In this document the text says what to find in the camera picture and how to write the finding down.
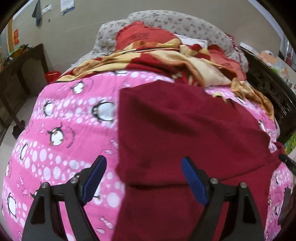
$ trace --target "blue gripper pad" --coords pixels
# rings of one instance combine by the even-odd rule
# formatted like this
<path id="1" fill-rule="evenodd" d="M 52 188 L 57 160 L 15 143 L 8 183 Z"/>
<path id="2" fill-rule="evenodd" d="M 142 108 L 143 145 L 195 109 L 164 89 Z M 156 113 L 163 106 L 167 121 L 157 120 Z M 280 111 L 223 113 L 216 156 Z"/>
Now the blue gripper pad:
<path id="1" fill-rule="evenodd" d="M 81 198 L 81 201 L 84 203 L 84 205 L 93 199 L 94 193 L 96 192 L 107 168 L 106 158 L 104 156 L 99 157 L 100 160 L 95 160 L 94 164 L 96 162 L 97 164 L 83 186 L 83 196 Z"/>
<path id="2" fill-rule="evenodd" d="M 191 191 L 193 192 L 195 200 L 201 203 L 203 206 L 206 206 L 209 200 L 206 196 L 205 186 L 199 179 L 197 173 L 194 171 L 193 167 L 188 162 L 186 157 L 182 159 L 181 166 L 182 172 L 187 180 L 189 187 L 191 188 Z"/>

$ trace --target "dark red towel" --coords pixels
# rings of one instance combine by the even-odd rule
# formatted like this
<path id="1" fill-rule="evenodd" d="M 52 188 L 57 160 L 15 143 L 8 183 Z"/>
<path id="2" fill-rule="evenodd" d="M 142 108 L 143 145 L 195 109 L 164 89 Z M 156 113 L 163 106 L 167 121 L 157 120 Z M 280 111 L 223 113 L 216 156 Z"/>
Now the dark red towel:
<path id="1" fill-rule="evenodd" d="M 190 156 L 209 177 L 246 182 L 263 225 L 279 152 L 242 106 L 197 86 L 164 81 L 120 91 L 119 164 L 126 196 L 113 241 L 186 241 L 203 207 L 186 184 L 181 160 Z M 225 219 L 223 209 L 214 240 Z"/>

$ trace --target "metal screw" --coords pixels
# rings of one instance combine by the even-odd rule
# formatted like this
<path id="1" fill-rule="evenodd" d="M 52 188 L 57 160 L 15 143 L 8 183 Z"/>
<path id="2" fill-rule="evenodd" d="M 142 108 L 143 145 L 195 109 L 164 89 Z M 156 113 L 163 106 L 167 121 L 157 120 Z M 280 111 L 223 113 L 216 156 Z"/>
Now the metal screw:
<path id="1" fill-rule="evenodd" d="M 42 184 L 41 184 L 41 187 L 42 187 L 42 188 L 47 188 L 47 187 L 48 187 L 48 183 L 42 183 Z"/>
<path id="2" fill-rule="evenodd" d="M 78 178 L 73 177 L 73 178 L 70 179 L 70 182 L 74 184 L 74 183 L 78 182 Z"/>
<path id="3" fill-rule="evenodd" d="M 240 185 L 242 188 L 247 188 L 247 186 L 248 186 L 246 183 L 240 183 Z"/>
<path id="4" fill-rule="evenodd" d="M 219 180 L 217 178 L 211 178 L 211 183 L 212 184 L 218 184 Z"/>

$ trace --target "beige wall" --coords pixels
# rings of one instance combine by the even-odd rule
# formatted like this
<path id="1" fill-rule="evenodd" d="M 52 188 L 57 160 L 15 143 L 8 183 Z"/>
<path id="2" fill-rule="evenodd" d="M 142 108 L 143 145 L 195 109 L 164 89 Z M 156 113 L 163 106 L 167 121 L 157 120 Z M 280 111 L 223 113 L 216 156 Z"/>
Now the beige wall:
<path id="1" fill-rule="evenodd" d="M 60 0 L 41 0 L 42 9 L 52 4 L 52 10 L 43 15 L 40 28 L 35 26 L 35 19 L 31 17 L 36 1 L 16 17 L 13 31 L 19 29 L 20 44 L 42 42 L 49 68 L 62 72 L 92 50 L 103 23 L 150 9 L 197 16 L 235 36 L 238 44 L 244 42 L 258 52 L 266 49 L 276 55 L 279 52 L 278 34 L 247 0 L 75 0 L 75 9 L 65 15 L 60 14 Z"/>

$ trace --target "red paper sign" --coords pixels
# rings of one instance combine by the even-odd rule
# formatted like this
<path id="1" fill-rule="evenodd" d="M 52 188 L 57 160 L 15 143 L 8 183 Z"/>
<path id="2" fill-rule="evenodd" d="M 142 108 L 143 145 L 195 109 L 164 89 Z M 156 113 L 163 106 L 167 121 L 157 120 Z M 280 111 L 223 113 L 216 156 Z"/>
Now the red paper sign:
<path id="1" fill-rule="evenodd" d="M 20 42 L 19 38 L 18 38 L 18 28 L 16 29 L 16 31 L 14 31 L 13 33 L 13 43 L 15 45 L 17 45 Z"/>

